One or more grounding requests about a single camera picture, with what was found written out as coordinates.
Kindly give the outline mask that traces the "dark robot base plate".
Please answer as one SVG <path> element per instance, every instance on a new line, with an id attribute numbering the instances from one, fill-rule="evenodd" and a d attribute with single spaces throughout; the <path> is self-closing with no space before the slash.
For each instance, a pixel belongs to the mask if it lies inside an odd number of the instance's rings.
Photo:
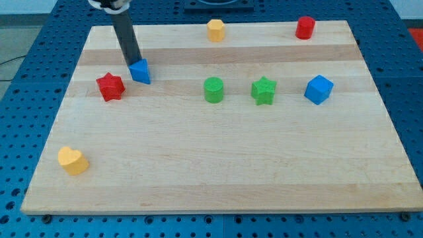
<path id="1" fill-rule="evenodd" d="M 184 12 L 254 10 L 254 0 L 184 0 Z"/>

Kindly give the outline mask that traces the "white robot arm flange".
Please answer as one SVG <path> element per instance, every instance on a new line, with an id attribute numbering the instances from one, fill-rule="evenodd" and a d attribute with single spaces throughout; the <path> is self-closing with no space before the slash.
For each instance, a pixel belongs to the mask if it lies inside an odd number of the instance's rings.
<path id="1" fill-rule="evenodd" d="M 89 4 L 110 15 L 118 15 L 130 8 L 132 0 L 88 0 Z"/>

